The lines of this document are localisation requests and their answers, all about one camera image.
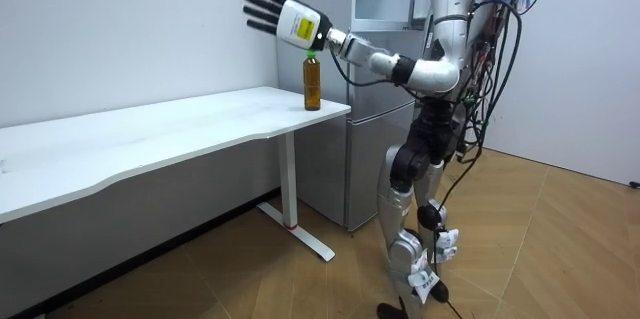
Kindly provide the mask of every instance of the refrigerator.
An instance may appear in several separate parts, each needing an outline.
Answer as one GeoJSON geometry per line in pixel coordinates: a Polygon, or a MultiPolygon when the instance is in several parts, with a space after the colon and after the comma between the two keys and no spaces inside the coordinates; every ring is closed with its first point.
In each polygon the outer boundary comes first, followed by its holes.
{"type": "MultiPolygon", "coordinates": [[[[324,12],[333,26],[378,47],[422,57],[429,0],[299,0],[324,12]]],[[[279,86],[302,93],[305,52],[276,44],[279,86]]],[[[387,149],[406,140],[414,100],[401,88],[348,85],[326,52],[320,61],[322,98],[348,104],[351,113],[296,131],[298,198],[334,222],[355,230],[377,213],[377,181],[387,149]]],[[[351,80],[380,79],[341,62],[351,80]]]]}
{"type": "MultiPolygon", "coordinates": [[[[356,34],[393,52],[414,57],[421,53],[419,32],[356,34]]],[[[302,92],[305,53],[296,53],[296,61],[280,75],[280,87],[302,92]]],[[[318,57],[323,98],[350,105],[351,113],[296,131],[298,198],[348,230],[355,230],[377,214],[380,166],[390,146],[404,143],[415,102],[391,84],[366,88],[347,85],[326,53],[318,57]]],[[[366,68],[344,65],[347,67],[356,83],[380,79],[366,68]]]]}

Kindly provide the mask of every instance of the plastic bottle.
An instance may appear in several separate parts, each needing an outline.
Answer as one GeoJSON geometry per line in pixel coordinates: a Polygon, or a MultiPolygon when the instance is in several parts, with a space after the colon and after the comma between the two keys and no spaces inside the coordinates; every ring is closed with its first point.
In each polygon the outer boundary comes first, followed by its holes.
{"type": "Polygon", "coordinates": [[[304,108],[320,110],[320,62],[316,53],[307,52],[307,60],[302,64],[304,72],[304,108]]]}

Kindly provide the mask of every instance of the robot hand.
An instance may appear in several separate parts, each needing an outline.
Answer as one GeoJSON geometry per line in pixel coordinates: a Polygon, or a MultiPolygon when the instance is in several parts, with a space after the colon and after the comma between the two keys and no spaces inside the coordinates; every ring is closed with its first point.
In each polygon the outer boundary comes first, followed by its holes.
{"type": "Polygon", "coordinates": [[[247,25],[275,35],[300,49],[322,51],[333,24],[323,13],[296,0],[246,0],[267,10],[245,6],[243,11],[267,23],[247,20],[247,25]]]}

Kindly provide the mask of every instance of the table leg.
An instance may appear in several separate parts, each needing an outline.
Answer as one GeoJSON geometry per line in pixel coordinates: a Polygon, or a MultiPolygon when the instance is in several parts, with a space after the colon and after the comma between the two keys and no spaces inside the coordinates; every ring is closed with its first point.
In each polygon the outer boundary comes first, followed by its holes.
{"type": "Polygon", "coordinates": [[[293,132],[278,137],[278,151],[280,156],[280,186],[282,188],[282,211],[280,213],[268,203],[258,205],[258,208],[280,223],[309,248],[313,249],[325,261],[336,255],[329,247],[298,226],[298,205],[296,196],[296,157],[293,144],[293,132]]]}
{"type": "Polygon", "coordinates": [[[280,157],[280,187],[282,188],[282,222],[293,230],[298,226],[298,195],[296,192],[296,152],[293,132],[278,137],[280,157]]]}

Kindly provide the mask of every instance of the freezer door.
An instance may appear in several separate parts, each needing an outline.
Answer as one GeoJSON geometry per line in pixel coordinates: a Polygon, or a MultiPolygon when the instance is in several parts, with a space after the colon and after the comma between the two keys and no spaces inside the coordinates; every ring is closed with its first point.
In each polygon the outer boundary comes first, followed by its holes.
{"type": "MultiPolygon", "coordinates": [[[[373,45],[386,48],[392,53],[400,53],[411,58],[420,58],[422,55],[422,32],[377,32],[355,33],[373,43],[373,45]]],[[[364,83],[372,80],[384,79],[375,75],[367,68],[350,66],[350,76],[356,83],[364,83]]],[[[349,105],[351,105],[351,120],[360,122],[374,116],[399,108],[413,98],[401,88],[391,84],[379,84],[365,88],[349,86],[349,105]]]]}
{"type": "Polygon", "coordinates": [[[409,133],[413,104],[359,124],[349,124],[347,228],[355,230],[378,212],[377,182],[387,149],[409,133]]]}

